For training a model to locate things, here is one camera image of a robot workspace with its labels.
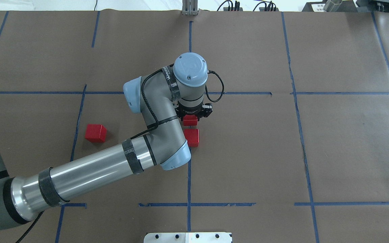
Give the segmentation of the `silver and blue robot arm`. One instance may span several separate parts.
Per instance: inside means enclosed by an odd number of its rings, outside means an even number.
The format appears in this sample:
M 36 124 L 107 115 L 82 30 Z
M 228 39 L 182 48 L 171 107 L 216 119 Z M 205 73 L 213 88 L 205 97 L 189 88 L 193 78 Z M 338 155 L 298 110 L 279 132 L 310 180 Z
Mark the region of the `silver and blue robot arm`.
M 150 167 L 172 170 L 188 163 L 191 153 L 179 118 L 210 114 L 211 104 L 203 98 L 211 73 L 201 55 L 188 52 L 172 65 L 125 83 L 128 106 L 142 114 L 147 129 L 121 144 L 28 178 L 11 178 L 0 154 L 0 230 L 29 223 L 46 209 Z

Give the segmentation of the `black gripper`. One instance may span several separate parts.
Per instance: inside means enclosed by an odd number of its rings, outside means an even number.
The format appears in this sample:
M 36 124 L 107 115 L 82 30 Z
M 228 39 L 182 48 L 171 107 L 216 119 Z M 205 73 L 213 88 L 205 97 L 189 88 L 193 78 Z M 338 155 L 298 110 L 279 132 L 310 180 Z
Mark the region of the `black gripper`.
M 176 103 L 175 111 L 181 120 L 184 120 L 187 115 L 194 115 L 197 120 L 200 120 L 201 117 L 208 117 L 212 113 L 212 103 L 204 104 L 203 100 L 179 100 Z

